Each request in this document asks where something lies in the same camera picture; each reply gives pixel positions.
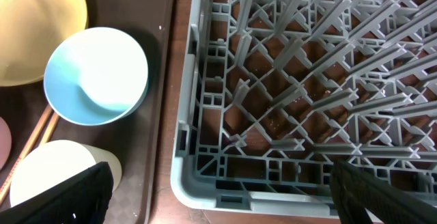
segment pink cup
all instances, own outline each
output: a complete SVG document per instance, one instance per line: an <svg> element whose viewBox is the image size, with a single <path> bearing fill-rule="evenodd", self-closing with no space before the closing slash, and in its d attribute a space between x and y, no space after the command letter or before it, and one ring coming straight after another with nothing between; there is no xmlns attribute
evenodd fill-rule
<svg viewBox="0 0 437 224"><path fill-rule="evenodd" d="M11 151L12 137L5 120L0 117L0 169L6 163Z"/></svg>

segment brown tabletop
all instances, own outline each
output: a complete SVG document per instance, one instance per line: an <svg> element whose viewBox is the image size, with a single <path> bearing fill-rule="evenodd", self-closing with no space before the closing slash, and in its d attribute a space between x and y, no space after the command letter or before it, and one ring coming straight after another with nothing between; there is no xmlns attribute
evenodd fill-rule
<svg viewBox="0 0 437 224"><path fill-rule="evenodd" d="M190 6L191 0L174 1L173 28L170 35L170 52L164 86L160 138L158 139L159 147L154 185L154 203L152 205L150 223L340 223L339 220L332 219L195 210L186 207L176 199L170 187L170 168Z"/></svg>

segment wooden chopstick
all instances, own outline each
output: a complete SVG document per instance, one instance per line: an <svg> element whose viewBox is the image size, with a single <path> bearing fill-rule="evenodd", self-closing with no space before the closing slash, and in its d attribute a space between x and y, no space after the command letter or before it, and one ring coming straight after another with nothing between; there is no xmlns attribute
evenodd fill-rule
<svg viewBox="0 0 437 224"><path fill-rule="evenodd" d="M32 151L33 146L35 145L36 141L38 140L38 137L40 136L42 130L44 130L44 127L47 123L48 118L50 117L50 114L53 112L50 105L47 105L44 112L42 113L40 119L38 120L38 123L36 124L35 128L33 129L32 133L30 134L29 139L27 140L23 150L20 153L20 156L16 159L14 166L11 169L11 172L9 172L8 177L6 178L6 181L3 183L3 185L0 188L0 205L5 201L6 196L9 193L9 189L11 187L11 181L12 176L14 175L14 171L18 164L24 159L30 151ZM47 143L47 141L50 139L51 135L53 134L53 131L56 127L56 123L59 120L58 114L54 113L52 118L50 119L50 122L48 123L47 129L44 132L41 142L39 145L44 145Z"/></svg>

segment plastic dish rack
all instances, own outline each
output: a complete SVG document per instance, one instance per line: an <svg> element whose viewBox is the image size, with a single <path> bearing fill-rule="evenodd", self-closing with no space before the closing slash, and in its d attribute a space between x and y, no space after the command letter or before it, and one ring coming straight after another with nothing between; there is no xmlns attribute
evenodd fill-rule
<svg viewBox="0 0 437 224"><path fill-rule="evenodd" d="M173 192L336 217L341 159L437 205L436 30L437 0L193 0Z"/></svg>

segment blue cup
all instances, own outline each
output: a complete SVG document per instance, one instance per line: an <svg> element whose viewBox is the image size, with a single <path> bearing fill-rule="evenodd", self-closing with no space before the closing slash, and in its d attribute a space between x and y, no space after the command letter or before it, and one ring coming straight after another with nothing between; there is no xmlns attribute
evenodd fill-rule
<svg viewBox="0 0 437 224"><path fill-rule="evenodd" d="M44 91L53 110L84 126L131 114L147 91L143 49L118 29L97 27L62 42L47 63Z"/></svg>

